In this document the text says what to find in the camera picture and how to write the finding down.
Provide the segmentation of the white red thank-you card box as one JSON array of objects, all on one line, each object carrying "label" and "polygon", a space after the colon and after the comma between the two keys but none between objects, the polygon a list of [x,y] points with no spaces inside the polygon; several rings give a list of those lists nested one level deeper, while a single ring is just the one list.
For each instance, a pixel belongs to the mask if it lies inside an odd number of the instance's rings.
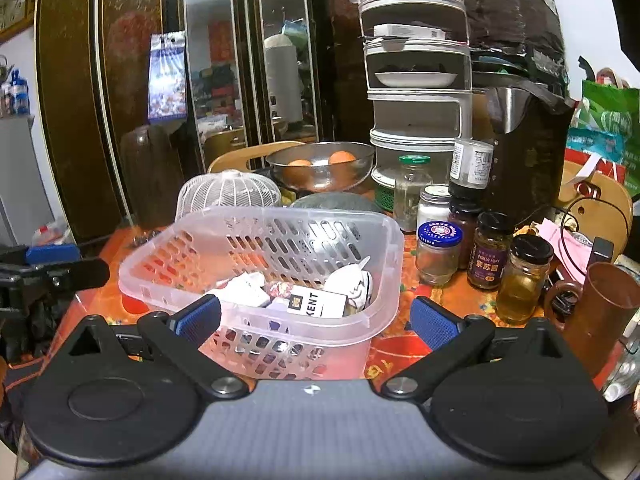
[{"label": "white red thank-you card box", "polygon": [[265,286],[264,274],[250,272],[218,282],[213,289],[209,289],[208,293],[217,297],[221,305],[226,308],[237,306],[263,308],[271,302]]}]

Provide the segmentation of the amber liquid glass jar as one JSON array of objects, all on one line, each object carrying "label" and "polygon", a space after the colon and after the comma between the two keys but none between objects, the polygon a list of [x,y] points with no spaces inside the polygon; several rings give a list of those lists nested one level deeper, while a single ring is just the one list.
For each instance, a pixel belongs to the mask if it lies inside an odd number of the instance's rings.
[{"label": "amber liquid glass jar", "polygon": [[553,257],[553,247],[542,237],[514,237],[496,298],[500,320],[520,325],[534,314]]}]

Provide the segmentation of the dark purple label jar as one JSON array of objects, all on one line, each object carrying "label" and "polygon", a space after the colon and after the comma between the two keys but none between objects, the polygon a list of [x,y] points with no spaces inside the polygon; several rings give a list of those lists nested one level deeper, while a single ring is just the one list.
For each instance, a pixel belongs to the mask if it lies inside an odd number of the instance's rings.
[{"label": "dark purple label jar", "polygon": [[513,221],[502,212],[488,210],[478,216],[468,264],[472,286],[483,290],[499,287],[513,233]]}]

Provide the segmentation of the blue lid glass jar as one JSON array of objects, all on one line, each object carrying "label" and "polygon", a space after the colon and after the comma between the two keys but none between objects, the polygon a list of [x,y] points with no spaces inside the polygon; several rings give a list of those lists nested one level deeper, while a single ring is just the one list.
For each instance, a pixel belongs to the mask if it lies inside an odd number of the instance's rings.
[{"label": "blue lid glass jar", "polygon": [[459,269],[462,229],[448,221],[424,222],[416,231],[416,268],[422,282],[444,286]]}]

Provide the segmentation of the white cigarette pack Kent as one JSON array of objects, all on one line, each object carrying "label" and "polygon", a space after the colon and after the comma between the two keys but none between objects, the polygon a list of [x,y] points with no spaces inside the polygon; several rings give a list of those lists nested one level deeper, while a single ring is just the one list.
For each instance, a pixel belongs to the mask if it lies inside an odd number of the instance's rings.
[{"label": "white cigarette pack Kent", "polygon": [[308,316],[308,318],[342,318],[347,306],[347,297],[337,292],[294,285],[286,304],[286,312]]}]

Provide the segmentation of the clear plastic perforated basket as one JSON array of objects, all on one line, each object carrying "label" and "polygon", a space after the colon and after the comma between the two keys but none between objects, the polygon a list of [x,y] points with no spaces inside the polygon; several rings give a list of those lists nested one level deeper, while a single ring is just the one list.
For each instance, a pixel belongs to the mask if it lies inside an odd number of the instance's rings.
[{"label": "clear plastic perforated basket", "polygon": [[375,212],[282,207],[214,207],[187,214],[129,255],[120,291],[174,313],[232,278],[320,288],[335,271],[362,264],[372,276],[362,311],[332,320],[251,306],[244,295],[221,305],[221,322],[202,351],[233,373],[256,379],[355,379],[372,339],[399,307],[404,234]]}]

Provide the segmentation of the white lid small jar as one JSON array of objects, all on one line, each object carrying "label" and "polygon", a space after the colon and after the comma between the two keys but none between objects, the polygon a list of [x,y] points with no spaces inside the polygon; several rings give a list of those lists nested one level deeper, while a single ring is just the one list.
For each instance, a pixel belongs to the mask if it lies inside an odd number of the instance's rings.
[{"label": "white lid small jar", "polygon": [[416,227],[430,221],[447,221],[450,213],[450,194],[444,184],[427,185],[420,194]]}]

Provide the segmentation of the brown plastic mug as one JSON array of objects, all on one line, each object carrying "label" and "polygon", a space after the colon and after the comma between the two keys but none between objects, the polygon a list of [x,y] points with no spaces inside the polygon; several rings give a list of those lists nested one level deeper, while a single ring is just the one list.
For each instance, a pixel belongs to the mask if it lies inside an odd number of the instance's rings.
[{"label": "brown plastic mug", "polygon": [[[564,322],[552,309],[562,292],[577,296]],[[588,266],[585,281],[559,281],[544,296],[544,315],[562,333],[570,350],[592,378],[600,373],[616,342],[639,309],[639,284],[612,263]]]}]

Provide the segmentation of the white mesh food cover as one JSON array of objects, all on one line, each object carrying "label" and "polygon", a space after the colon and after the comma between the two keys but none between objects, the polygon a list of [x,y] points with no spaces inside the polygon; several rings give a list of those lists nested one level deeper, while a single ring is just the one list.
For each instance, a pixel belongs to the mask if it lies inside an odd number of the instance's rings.
[{"label": "white mesh food cover", "polygon": [[260,174],[227,169],[200,174],[181,188],[175,220],[212,207],[277,207],[282,195],[277,185]]}]

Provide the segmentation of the white label dark bottle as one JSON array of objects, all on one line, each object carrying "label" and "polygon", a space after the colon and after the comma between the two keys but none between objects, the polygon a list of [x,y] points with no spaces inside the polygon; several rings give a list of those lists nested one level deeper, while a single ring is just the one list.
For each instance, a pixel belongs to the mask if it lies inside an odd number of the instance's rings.
[{"label": "white label dark bottle", "polygon": [[454,141],[449,193],[460,200],[479,202],[485,193],[494,160],[494,147],[473,139]]}]

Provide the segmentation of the green lid glass jar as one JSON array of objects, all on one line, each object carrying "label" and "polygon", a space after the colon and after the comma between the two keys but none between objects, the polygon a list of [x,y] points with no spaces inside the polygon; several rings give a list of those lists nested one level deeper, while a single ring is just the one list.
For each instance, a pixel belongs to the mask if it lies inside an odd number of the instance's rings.
[{"label": "green lid glass jar", "polygon": [[420,196],[433,182],[430,175],[431,157],[427,155],[401,155],[394,184],[394,218],[401,231],[413,233],[418,221]]}]

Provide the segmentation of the wooden chair back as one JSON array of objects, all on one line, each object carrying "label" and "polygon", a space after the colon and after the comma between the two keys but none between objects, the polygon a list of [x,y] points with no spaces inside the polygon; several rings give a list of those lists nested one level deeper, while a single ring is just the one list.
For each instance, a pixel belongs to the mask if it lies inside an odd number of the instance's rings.
[{"label": "wooden chair back", "polygon": [[303,142],[278,141],[250,146],[249,148],[241,148],[240,150],[231,151],[217,157],[210,163],[207,172],[209,174],[214,174],[215,172],[221,172],[224,170],[247,172],[248,163],[251,160],[264,158],[273,153],[277,153],[278,151],[285,150],[286,148],[295,148],[299,145],[303,145]]}]

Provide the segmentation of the round wooden board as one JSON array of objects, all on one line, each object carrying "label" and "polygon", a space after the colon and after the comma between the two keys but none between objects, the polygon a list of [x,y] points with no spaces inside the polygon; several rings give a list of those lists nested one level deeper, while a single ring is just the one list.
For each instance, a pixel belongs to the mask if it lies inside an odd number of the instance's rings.
[{"label": "round wooden board", "polygon": [[564,162],[556,204],[575,217],[579,232],[590,240],[600,237],[611,242],[616,259],[626,248],[634,221],[631,197],[620,182],[597,169],[573,182],[580,170],[577,162]]}]

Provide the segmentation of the steel bowl with oranges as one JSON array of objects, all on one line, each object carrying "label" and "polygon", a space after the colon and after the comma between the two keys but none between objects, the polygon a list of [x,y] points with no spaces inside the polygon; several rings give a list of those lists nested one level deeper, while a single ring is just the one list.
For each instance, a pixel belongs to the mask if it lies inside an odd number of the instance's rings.
[{"label": "steel bowl with oranges", "polygon": [[367,180],[374,148],[358,142],[295,145],[266,157],[271,175],[295,192],[342,192]]}]

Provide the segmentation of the blue patterned hanging packet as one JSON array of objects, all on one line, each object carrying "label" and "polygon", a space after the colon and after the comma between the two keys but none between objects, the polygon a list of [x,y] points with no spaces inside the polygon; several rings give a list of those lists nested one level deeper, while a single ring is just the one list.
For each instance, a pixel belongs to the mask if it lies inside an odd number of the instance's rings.
[{"label": "blue patterned hanging packet", "polygon": [[152,35],[148,79],[148,121],[186,119],[186,33]]}]

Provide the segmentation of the green gift bag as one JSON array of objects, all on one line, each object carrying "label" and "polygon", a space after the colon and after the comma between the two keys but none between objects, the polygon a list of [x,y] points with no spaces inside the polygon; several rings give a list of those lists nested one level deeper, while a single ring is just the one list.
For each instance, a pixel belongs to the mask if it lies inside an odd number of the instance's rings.
[{"label": "green gift bag", "polygon": [[566,147],[623,166],[627,191],[638,195],[639,90],[584,80]]}]

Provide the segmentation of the dark wooden mirrored wardrobe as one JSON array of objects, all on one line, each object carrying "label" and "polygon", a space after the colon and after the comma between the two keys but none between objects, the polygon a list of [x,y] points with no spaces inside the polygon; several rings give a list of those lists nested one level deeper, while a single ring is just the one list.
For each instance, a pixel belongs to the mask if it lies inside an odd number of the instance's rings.
[{"label": "dark wooden mirrored wardrobe", "polygon": [[36,78],[63,214],[80,244],[169,220],[218,155],[367,140],[352,0],[36,0]]}]

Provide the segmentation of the white tiered dish rack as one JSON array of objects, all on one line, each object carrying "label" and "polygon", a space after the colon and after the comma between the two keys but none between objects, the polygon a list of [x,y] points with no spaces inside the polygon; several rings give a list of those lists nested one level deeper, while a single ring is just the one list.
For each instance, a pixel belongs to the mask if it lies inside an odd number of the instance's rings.
[{"label": "white tiered dish rack", "polygon": [[371,177],[390,188],[402,155],[431,159],[445,183],[454,144],[472,136],[472,62],[463,0],[352,0],[373,106]]}]

